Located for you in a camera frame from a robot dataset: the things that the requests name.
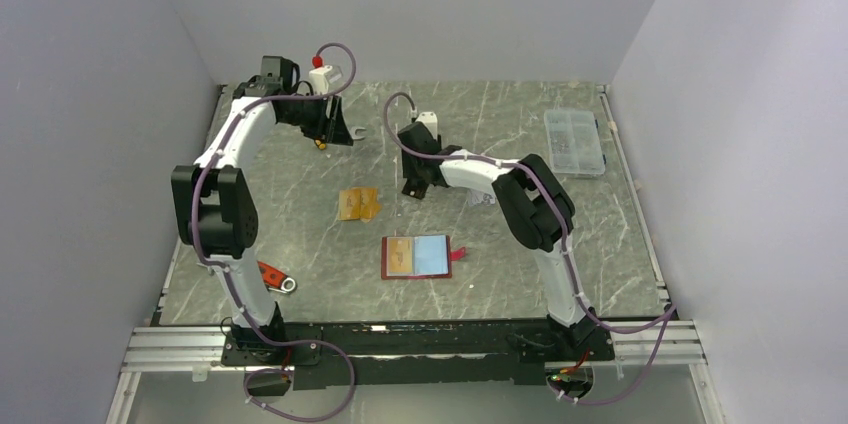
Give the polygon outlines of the stack of silver cards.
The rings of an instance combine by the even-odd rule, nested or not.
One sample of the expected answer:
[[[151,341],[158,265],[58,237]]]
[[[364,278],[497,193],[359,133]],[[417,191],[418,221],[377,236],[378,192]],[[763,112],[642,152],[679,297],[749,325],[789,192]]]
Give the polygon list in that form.
[[[476,191],[476,190],[470,190],[468,192],[467,204],[469,206],[472,206],[472,207],[479,206],[479,205],[490,206],[490,205],[495,205],[496,203],[497,203],[497,199],[492,194],[488,194],[488,193],[484,193],[484,192],[480,192],[480,191]]]

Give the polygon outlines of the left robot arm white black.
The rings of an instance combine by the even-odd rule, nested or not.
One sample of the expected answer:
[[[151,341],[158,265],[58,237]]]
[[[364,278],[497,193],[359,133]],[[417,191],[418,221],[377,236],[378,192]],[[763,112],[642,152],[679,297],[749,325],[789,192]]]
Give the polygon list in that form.
[[[232,337],[264,364],[287,350],[284,320],[262,279],[255,253],[258,211],[245,170],[267,134],[278,124],[298,128],[317,144],[350,146],[354,138],[332,84],[341,70],[314,56],[305,93],[300,68],[281,56],[266,56],[259,74],[232,92],[230,112],[209,147],[191,165],[171,174],[181,241],[218,278],[232,308]]]

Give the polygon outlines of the gold VIP card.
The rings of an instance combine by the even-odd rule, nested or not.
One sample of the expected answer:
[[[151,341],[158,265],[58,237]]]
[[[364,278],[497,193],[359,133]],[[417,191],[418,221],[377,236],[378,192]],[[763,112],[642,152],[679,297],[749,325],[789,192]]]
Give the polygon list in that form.
[[[414,272],[414,239],[389,237],[386,240],[386,271],[391,276],[407,276]]]

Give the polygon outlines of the red leather card holder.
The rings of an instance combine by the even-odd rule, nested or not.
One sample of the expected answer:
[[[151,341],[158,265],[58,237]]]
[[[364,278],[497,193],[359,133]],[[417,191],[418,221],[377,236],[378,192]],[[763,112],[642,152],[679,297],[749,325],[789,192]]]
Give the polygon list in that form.
[[[414,272],[407,276],[391,276],[386,271],[386,240],[389,237],[414,239]],[[452,266],[466,256],[465,247],[453,248],[448,235],[387,236],[381,242],[381,279],[417,280],[452,277]]]

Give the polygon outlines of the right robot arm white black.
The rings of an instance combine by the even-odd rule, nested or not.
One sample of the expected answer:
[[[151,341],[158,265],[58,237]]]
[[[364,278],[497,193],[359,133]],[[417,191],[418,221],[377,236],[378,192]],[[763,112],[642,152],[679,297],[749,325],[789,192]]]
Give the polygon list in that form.
[[[531,251],[545,285],[551,345],[574,359],[596,329],[573,257],[575,205],[536,154],[500,160],[459,146],[443,148],[421,122],[391,136],[402,149],[403,193],[416,199],[431,186],[464,188],[493,196],[512,236]]]

